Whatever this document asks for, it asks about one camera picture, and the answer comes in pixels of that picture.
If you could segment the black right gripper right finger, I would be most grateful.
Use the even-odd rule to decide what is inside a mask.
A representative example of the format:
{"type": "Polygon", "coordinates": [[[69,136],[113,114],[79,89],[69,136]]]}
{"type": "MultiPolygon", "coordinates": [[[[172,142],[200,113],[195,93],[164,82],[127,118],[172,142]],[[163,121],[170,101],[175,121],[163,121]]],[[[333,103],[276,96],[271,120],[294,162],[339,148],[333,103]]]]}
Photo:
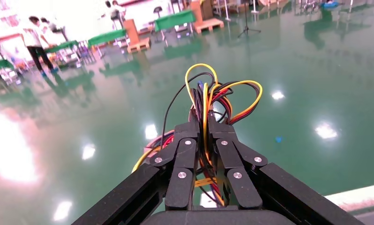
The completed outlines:
{"type": "Polygon", "coordinates": [[[209,156],[225,205],[259,209],[263,201],[250,175],[267,165],[267,158],[240,142],[234,127],[217,122],[213,112],[208,136],[209,156]]]}

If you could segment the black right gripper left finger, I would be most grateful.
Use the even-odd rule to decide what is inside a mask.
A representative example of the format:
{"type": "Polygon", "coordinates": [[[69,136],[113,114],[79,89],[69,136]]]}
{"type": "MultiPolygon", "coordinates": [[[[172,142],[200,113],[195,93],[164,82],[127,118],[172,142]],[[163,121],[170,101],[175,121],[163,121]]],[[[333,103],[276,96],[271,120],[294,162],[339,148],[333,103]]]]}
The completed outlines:
{"type": "Polygon", "coordinates": [[[161,172],[166,210],[192,209],[199,134],[199,122],[193,115],[190,121],[175,127],[173,141],[150,160],[161,172]]]}

